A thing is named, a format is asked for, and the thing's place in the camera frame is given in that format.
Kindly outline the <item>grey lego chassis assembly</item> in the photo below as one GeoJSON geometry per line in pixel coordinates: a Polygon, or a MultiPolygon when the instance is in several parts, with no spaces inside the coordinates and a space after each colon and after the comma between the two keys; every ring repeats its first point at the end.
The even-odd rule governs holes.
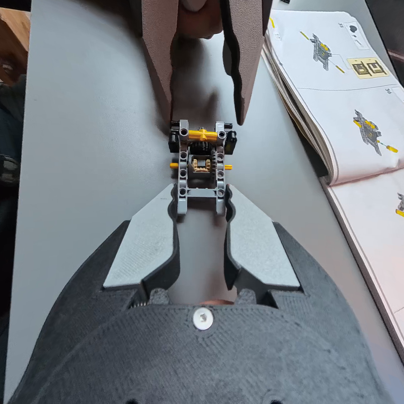
{"type": "Polygon", "coordinates": [[[178,162],[170,168],[178,171],[177,214],[187,213],[189,199],[215,201],[215,211],[224,216],[225,173],[232,165],[225,156],[232,155],[237,143],[233,124],[218,121],[214,130],[190,129],[187,120],[171,121],[169,150],[178,154],[178,162]]]}

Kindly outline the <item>lego instruction booklet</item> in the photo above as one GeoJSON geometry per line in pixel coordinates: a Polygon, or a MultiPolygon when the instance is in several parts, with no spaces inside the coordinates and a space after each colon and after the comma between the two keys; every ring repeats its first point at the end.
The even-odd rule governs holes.
{"type": "Polygon", "coordinates": [[[262,56],[403,357],[403,87],[346,12],[273,9],[262,56]]]}

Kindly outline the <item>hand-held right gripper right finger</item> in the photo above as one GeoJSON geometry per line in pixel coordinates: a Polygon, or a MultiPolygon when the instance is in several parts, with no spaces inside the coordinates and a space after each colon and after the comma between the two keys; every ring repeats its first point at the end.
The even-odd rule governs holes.
{"type": "Polygon", "coordinates": [[[226,187],[224,277],[228,290],[298,290],[300,282],[273,220],[233,185],[226,187]]]}

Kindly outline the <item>person's left hand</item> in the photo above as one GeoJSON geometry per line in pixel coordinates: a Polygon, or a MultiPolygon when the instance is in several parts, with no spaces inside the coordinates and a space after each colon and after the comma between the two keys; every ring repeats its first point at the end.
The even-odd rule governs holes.
{"type": "Polygon", "coordinates": [[[210,38],[223,31],[219,0],[207,0],[197,12],[178,7],[176,34],[185,38],[210,38]]]}

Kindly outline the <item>black office chair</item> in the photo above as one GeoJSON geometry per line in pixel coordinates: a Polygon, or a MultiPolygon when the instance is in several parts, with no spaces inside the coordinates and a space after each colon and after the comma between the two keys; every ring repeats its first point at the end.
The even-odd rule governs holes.
{"type": "Polygon", "coordinates": [[[11,284],[25,108],[26,74],[0,86],[0,315],[11,305],[11,284]]]}

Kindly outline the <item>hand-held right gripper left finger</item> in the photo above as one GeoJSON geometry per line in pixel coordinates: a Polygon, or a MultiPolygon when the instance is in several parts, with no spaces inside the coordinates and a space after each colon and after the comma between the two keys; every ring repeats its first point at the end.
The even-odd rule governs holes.
{"type": "Polygon", "coordinates": [[[177,186],[168,185],[130,220],[104,289],[136,289],[141,297],[169,289],[179,277],[177,186]]]}

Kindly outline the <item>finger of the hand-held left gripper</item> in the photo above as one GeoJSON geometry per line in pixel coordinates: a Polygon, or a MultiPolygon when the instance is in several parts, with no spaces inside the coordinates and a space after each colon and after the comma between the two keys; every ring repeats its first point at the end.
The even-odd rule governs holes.
{"type": "Polygon", "coordinates": [[[221,1],[226,72],[234,84],[237,123],[243,125],[248,112],[265,36],[265,1],[221,1]]]}
{"type": "Polygon", "coordinates": [[[165,124],[172,118],[171,46],[177,30],[177,0],[142,0],[142,39],[154,94],[165,124]]]}

